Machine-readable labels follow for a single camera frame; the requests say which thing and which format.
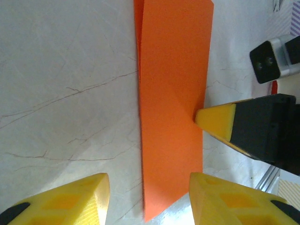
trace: yellow foam pad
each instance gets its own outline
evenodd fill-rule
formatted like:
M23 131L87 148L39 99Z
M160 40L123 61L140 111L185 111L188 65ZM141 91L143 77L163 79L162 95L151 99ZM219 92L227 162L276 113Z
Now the yellow foam pad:
M196 124L210 135L230 141L236 104L229 103L198 110Z
M104 225L110 197L106 173L24 199L30 203L9 225Z
M286 200L202 173L192 173L189 196L196 225L297 225L271 200Z

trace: folded orange paper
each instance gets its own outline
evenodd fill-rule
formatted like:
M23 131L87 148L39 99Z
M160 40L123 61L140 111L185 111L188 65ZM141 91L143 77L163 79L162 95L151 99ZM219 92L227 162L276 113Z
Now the folded orange paper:
M210 0L135 0L146 221L202 171L194 115L203 108L212 17Z

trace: marble surface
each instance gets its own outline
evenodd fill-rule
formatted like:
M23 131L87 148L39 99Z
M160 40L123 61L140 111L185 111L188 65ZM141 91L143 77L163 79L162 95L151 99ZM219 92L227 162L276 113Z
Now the marble surface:
M272 1L214 3L206 106L266 95L248 54ZM105 172L106 224L145 224L133 1L2 0L0 31L0 212ZM203 171L255 187L269 166L203 135ZM188 195L148 224L193 224Z

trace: yellow pointed tip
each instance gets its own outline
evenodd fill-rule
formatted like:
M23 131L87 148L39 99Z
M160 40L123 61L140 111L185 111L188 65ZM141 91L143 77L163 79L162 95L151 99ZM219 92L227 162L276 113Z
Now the yellow pointed tip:
M217 139L230 141L236 104L218 105L198 110L196 124Z

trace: black camera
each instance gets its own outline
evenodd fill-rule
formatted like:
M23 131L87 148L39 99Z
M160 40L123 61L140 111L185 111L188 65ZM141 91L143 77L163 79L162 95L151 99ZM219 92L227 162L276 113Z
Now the black camera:
M252 50L250 59L259 83L300 73L300 36L270 39Z

